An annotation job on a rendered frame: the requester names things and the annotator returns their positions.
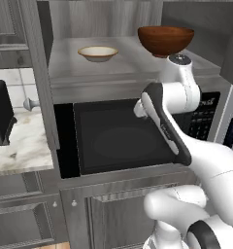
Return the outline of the black toaster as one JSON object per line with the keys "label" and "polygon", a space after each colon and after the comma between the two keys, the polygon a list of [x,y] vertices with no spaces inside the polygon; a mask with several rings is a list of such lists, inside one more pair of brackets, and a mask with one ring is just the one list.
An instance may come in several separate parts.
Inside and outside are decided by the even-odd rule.
{"label": "black toaster", "polygon": [[9,137],[16,122],[6,83],[0,80],[0,146],[10,144]]}

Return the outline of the black microwave door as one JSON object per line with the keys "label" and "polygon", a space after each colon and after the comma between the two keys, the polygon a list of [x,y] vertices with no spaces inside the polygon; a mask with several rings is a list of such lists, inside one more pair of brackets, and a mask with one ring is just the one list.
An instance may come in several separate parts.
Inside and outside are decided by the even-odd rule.
{"label": "black microwave door", "polygon": [[133,112],[136,99],[76,103],[81,173],[93,174],[170,163],[175,155],[150,118]]}

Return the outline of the round silver door knob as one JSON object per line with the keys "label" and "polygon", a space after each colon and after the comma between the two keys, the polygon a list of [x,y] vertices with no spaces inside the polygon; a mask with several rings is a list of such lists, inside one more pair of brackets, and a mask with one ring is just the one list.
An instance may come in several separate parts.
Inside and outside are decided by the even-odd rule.
{"label": "round silver door knob", "polygon": [[30,98],[26,98],[23,102],[23,107],[29,112],[31,112],[33,108],[39,106],[40,102],[38,100],[31,100]]}

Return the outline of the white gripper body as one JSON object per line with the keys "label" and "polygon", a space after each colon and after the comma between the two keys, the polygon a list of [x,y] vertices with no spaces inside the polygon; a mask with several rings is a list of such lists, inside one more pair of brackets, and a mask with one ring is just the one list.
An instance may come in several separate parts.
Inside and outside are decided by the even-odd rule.
{"label": "white gripper body", "polygon": [[147,119],[149,117],[141,99],[139,99],[134,106],[134,114],[137,118]]}

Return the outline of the grey open cupboard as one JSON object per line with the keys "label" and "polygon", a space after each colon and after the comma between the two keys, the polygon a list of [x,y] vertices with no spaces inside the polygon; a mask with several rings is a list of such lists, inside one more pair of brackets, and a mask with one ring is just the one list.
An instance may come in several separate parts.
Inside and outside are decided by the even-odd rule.
{"label": "grey open cupboard", "polygon": [[[143,48],[138,28],[174,25],[194,30],[183,51],[197,78],[217,77],[233,29],[233,0],[50,0],[38,3],[52,39],[48,64],[56,103],[111,98],[157,78],[162,60]],[[78,50],[112,47],[106,62],[90,62]]]}

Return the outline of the grey upper cupboard door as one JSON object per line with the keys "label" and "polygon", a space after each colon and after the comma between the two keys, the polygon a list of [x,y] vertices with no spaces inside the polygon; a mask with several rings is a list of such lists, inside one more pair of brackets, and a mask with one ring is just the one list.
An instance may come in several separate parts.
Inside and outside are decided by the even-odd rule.
{"label": "grey upper cupboard door", "polygon": [[0,69],[32,66],[18,0],[0,0]]}

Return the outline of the small cream bowl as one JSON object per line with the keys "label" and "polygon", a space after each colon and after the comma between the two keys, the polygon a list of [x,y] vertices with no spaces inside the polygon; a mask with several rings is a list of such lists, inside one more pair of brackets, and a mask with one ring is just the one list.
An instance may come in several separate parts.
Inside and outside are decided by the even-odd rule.
{"label": "small cream bowl", "polygon": [[117,49],[104,46],[90,46],[78,50],[78,54],[90,62],[106,62],[117,53]]}

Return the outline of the large brown wooden bowl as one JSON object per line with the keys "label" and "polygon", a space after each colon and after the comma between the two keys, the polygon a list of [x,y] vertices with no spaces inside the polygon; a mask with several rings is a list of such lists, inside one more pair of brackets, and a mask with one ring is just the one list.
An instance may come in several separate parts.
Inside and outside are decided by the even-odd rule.
{"label": "large brown wooden bowl", "polygon": [[167,57],[184,50],[194,37],[194,30],[177,26],[143,26],[138,28],[142,46],[156,57]]}

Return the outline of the black steel microwave oven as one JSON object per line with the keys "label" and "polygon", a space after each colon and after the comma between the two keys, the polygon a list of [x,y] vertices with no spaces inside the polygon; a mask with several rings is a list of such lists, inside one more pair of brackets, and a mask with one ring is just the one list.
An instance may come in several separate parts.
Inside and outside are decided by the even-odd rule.
{"label": "black steel microwave oven", "polygon": [[[182,131],[200,140],[212,140],[216,134],[218,118],[230,91],[230,84],[222,78],[199,78],[202,97],[194,112],[174,116]],[[74,105],[56,104],[54,113],[60,142],[57,151],[60,174],[63,179],[80,177],[81,173],[75,129]]]}

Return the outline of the grey lower cupboard door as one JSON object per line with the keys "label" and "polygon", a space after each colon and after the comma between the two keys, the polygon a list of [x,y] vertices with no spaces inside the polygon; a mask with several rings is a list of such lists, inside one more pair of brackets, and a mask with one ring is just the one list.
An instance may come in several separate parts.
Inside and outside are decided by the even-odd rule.
{"label": "grey lower cupboard door", "polygon": [[140,248],[150,236],[154,221],[144,211],[144,198],[155,190],[180,183],[121,181],[91,186],[86,197],[91,249]]}
{"label": "grey lower cupboard door", "polygon": [[0,208],[0,249],[53,241],[54,230],[46,203]]}

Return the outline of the grey drawer front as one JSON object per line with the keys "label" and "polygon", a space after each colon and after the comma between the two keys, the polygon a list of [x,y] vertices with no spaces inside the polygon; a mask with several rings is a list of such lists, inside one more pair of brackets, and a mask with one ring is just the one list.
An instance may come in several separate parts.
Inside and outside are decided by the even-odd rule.
{"label": "grey drawer front", "polygon": [[57,178],[51,170],[0,176],[0,200],[57,192]]}

